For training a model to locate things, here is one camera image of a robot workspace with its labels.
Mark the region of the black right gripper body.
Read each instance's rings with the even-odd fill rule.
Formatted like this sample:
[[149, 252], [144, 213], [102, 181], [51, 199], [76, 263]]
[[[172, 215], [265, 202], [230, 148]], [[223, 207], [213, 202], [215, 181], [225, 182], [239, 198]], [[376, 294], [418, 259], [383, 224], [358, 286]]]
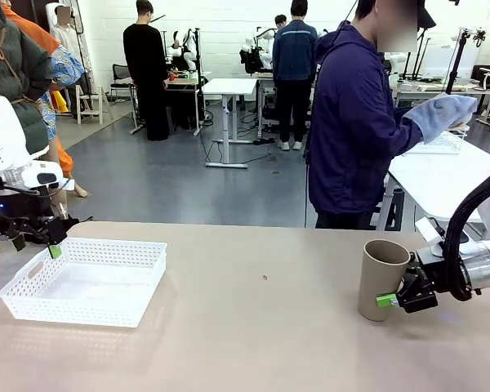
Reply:
[[415, 251], [416, 268], [407, 268], [403, 274], [402, 287], [397, 292], [399, 307], [407, 314], [429, 310], [439, 305], [437, 295], [450, 293], [458, 301], [470, 300], [470, 286], [465, 273], [448, 270], [442, 257], [432, 254], [429, 247]]

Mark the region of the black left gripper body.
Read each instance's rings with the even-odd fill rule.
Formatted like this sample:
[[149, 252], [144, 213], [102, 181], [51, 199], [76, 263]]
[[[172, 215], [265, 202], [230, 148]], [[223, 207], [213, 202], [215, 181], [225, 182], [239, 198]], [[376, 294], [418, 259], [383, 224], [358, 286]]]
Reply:
[[53, 211], [47, 187], [0, 190], [0, 229], [49, 229]]

